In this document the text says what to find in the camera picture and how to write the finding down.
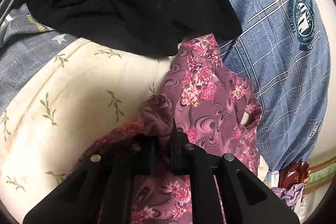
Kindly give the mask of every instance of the silver screw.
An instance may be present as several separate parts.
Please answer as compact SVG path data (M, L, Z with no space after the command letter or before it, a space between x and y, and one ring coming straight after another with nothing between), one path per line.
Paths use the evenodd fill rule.
M92 161L92 162L100 161L100 159L101 159L101 156L100 156L100 155L95 154L95 155L92 155L92 156L91 156L91 161Z
M134 144L132 144L131 148L132 148L133 151L138 151L138 150L140 150L141 146L138 143L134 143Z
M227 161L233 161L235 157L232 154L227 153L224 155L224 159L226 159Z
M187 151L192 151L194 150L194 145L192 143L187 143L185 146L184 146L184 149L187 150Z

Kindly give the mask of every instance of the pink floral garment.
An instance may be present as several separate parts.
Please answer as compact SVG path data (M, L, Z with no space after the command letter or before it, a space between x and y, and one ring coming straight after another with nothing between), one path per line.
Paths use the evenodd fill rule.
M251 118L246 127L241 125L244 112ZM173 117L191 143L213 155L232 153L256 175L259 154L255 140L260 114L251 79L239 78L223 66L217 42L209 34L182 43L158 93L145 103L142 118L97 140L79 163L95 153L103 154L109 143L139 132L158 136L162 156L157 159L155 174L135 180L132 224L189 224L189 177L172 175L166 158Z

